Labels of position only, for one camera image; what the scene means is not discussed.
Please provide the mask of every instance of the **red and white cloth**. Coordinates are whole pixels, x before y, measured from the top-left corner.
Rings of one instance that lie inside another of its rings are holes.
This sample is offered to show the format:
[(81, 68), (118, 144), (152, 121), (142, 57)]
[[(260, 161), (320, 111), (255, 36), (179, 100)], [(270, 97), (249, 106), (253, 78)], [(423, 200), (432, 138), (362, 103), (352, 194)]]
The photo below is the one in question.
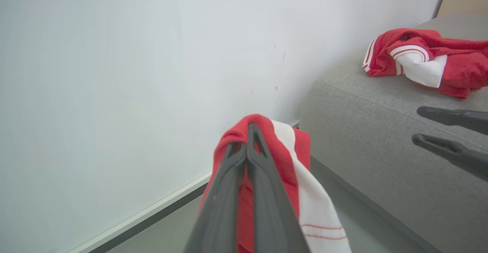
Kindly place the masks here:
[[(214, 152), (212, 176), (202, 203), (223, 159), (227, 144), (247, 143), (247, 127), (251, 123), (257, 124), (263, 133), (310, 251), (350, 253), (347, 236), (331, 199), (310, 173), (310, 136), (304, 131), (264, 116), (246, 116), (222, 136)], [(247, 177), (239, 189), (238, 212), (239, 252), (253, 252), (253, 195), (252, 184)]]
[(488, 86), (488, 41), (442, 38), (435, 30), (394, 29), (373, 39), (363, 68), (369, 76), (405, 75), (464, 100)]

